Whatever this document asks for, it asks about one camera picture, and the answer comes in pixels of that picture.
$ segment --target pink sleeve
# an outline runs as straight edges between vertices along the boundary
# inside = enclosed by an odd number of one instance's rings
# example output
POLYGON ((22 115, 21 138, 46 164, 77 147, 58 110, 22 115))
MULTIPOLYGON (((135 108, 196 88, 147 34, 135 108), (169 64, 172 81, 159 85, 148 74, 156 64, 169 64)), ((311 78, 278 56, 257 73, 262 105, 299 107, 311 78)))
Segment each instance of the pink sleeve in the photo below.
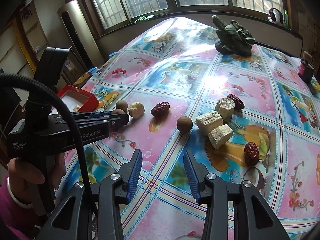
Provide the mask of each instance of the pink sleeve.
POLYGON ((25 236, 35 226, 38 216, 33 208, 22 208, 15 203, 9 194, 7 176, 0 187, 0 216, 11 231, 22 240, 29 240, 25 236))

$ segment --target tablecloth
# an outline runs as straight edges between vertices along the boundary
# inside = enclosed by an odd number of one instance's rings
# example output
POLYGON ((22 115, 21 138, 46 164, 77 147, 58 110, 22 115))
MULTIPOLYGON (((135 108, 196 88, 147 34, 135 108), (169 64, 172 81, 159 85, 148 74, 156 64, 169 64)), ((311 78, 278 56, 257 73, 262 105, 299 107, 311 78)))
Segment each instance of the tablecloth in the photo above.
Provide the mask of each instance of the tablecloth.
MULTIPOLYGON (((308 87, 298 76, 300 59, 254 45, 251 57, 216 51, 215 29, 187 18, 171 18, 123 47, 83 89, 101 101, 100 111, 118 100, 141 102, 145 114, 85 146, 91 182, 117 171, 134 149, 143 152, 135 198, 121 206, 125 239, 200 239, 205 205, 191 196, 182 155, 192 150, 198 162, 225 181, 250 180, 274 210, 291 239, 299 239, 319 219, 320 211, 320 85, 308 87), (232 138, 218 151, 196 125, 190 133, 176 128, 180 116, 197 116, 234 94, 245 104, 228 122, 232 138), (151 109, 167 101, 170 113, 158 121, 151 109), (259 147, 260 161, 245 167, 247 142, 259 147)), ((58 199, 79 181, 75 151, 66 153, 67 174, 58 199)), ((229 239, 234 236, 229 203, 229 239)))

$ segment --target corrugated black hose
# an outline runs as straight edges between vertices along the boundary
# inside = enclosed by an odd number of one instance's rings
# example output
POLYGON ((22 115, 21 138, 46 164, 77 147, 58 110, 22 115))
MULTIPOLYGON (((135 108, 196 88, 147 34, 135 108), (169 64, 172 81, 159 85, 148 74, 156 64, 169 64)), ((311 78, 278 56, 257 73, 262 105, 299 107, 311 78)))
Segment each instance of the corrugated black hose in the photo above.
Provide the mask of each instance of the corrugated black hose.
POLYGON ((59 111, 73 135, 73 140, 77 149, 81 175, 83 178, 84 190, 89 198, 92 211, 96 217, 98 217, 98 208, 94 202, 90 187, 81 134, 75 119, 71 115, 65 103, 50 88, 41 82, 21 75, 0 73, 0 87, 14 87, 36 93, 49 101, 59 111))

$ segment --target red box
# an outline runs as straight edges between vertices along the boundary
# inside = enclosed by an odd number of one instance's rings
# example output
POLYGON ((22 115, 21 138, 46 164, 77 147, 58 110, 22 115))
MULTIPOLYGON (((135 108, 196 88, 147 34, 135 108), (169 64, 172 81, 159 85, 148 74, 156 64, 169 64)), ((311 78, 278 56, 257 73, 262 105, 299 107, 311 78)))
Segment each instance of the red box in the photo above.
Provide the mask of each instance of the red box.
MULTIPOLYGON (((78 112, 93 112, 99 105, 94 94, 70 85, 66 85, 57 95, 67 105, 70 112, 73 112, 75 106, 80 106, 78 112)), ((53 108, 51 114, 56 113, 57 110, 53 108)))

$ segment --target table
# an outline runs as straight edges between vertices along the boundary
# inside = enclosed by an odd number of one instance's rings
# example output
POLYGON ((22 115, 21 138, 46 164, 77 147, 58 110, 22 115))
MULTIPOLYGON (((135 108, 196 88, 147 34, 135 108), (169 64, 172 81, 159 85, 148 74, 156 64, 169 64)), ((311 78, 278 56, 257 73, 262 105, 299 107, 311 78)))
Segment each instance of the table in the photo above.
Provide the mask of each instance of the table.
MULTIPOLYGON (((299 78, 298 58, 258 45, 251 57, 222 55, 216 39, 212 27, 187 18, 165 20, 122 48, 83 87, 103 101, 101 111, 114 109, 120 99, 145 106, 140 119, 85 148, 91 182, 118 170, 134 149, 143 152, 135 198, 121 207, 126 239, 201 238, 206 206, 191 196, 182 161, 186 149, 225 181, 250 180, 292 239, 300 239, 319 219, 319 83, 313 78, 307 87, 299 78), (194 121, 228 94, 238 96, 245 109, 229 122, 233 137, 219 149, 228 153, 226 159, 196 125, 182 134, 176 121, 183 115, 194 121), (170 113, 157 121, 150 111, 163 101, 170 103, 170 113), (260 162, 250 169, 243 166, 249 141, 260 153, 260 162)), ((80 179, 75 151, 65 159, 68 171, 58 198, 80 179)), ((229 239, 233 221, 229 203, 229 239)))

